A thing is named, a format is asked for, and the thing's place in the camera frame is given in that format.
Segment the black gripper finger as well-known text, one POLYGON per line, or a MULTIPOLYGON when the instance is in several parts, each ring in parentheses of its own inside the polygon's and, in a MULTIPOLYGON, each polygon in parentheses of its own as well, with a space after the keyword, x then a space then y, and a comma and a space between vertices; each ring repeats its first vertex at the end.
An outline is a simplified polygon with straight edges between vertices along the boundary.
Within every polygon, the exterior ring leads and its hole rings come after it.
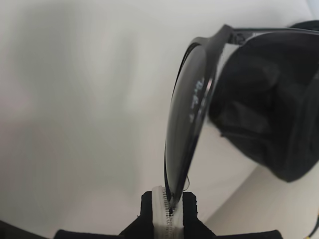
POLYGON ((185 239, 212 239, 216 235, 197 217, 197 199, 192 192, 183 192, 183 235, 185 239))
POLYGON ((126 239, 172 239, 173 213, 166 188, 155 186, 141 197, 140 215, 120 235, 126 239))

